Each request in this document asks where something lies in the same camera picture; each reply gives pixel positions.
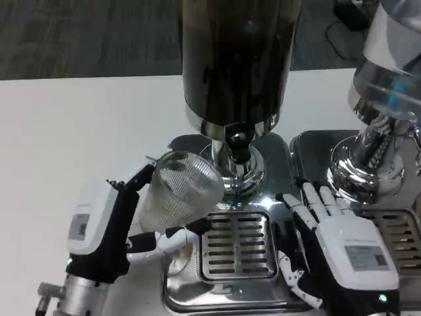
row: black cable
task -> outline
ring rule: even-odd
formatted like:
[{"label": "black cable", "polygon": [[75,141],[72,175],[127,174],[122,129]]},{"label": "black cable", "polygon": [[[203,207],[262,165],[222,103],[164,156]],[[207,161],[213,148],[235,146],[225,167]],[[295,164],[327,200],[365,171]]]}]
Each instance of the black cable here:
[{"label": "black cable", "polygon": [[336,55],[339,56],[339,58],[345,60],[345,61],[358,61],[358,58],[355,57],[347,57],[342,55],[336,48],[336,46],[334,45],[334,43],[331,41],[330,37],[329,37],[329,31],[336,25],[336,24],[341,24],[342,21],[335,21],[333,23],[331,23],[326,30],[324,31],[324,37],[326,38],[326,40],[328,41],[330,47],[335,51]]},{"label": "black cable", "polygon": [[35,316],[45,316],[46,313],[47,311],[41,311],[39,309],[36,309]]}]

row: black robotic finger joint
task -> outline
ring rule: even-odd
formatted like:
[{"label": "black robotic finger joint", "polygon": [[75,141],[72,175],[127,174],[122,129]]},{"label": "black robotic finger joint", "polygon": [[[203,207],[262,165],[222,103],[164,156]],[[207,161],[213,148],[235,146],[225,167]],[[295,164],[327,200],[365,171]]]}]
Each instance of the black robotic finger joint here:
[{"label": "black robotic finger joint", "polygon": [[202,217],[197,221],[187,224],[186,229],[194,232],[198,236],[202,236],[204,233],[212,229],[212,223],[207,219],[207,217]]},{"label": "black robotic finger joint", "polygon": [[157,247],[157,239],[155,238],[155,232],[144,232],[129,237],[129,241],[132,242],[132,246],[127,251],[128,253],[141,253],[152,251]]},{"label": "black robotic finger joint", "polygon": [[171,238],[171,237],[173,237],[173,235],[174,235],[177,231],[182,230],[182,229],[183,229],[183,227],[180,227],[180,226],[167,228],[167,229],[165,230],[165,236],[166,236],[167,238]]}]

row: green led light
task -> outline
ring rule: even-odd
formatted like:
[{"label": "green led light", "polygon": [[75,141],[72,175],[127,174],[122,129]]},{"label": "green led light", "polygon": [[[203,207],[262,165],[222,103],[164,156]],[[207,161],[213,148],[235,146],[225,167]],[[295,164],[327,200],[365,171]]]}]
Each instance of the green led light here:
[{"label": "green led light", "polygon": [[382,303],[387,302],[387,296],[384,294],[380,294],[379,295],[379,301],[381,301]]}]

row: white robotic hand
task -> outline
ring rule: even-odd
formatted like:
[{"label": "white robotic hand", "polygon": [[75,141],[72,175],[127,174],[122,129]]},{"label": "white robotic hand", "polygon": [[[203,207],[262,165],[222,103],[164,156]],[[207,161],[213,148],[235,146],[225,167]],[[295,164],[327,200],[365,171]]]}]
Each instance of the white robotic hand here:
[{"label": "white robotic hand", "polygon": [[399,314],[399,275],[372,221],[356,216],[325,186],[318,193],[303,184],[307,207],[289,194],[277,198],[293,211],[304,257],[297,260],[291,246],[278,246],[279,267],[292,292],[332,315]]}]

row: robotic finger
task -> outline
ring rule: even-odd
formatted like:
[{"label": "robotic finger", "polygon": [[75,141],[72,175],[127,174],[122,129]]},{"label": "robotic finger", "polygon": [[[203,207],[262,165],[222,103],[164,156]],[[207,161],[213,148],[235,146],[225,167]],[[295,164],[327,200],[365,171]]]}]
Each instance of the robotic finger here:
[{"label": "robotic finger", "polygon": [[145,232],[131,236],[128,238],[127,259],[130,263],[150,262],[199,241],[199,237],[211,229],[211,222],[203,217],[186,227],[168,228],[163,234]]}]

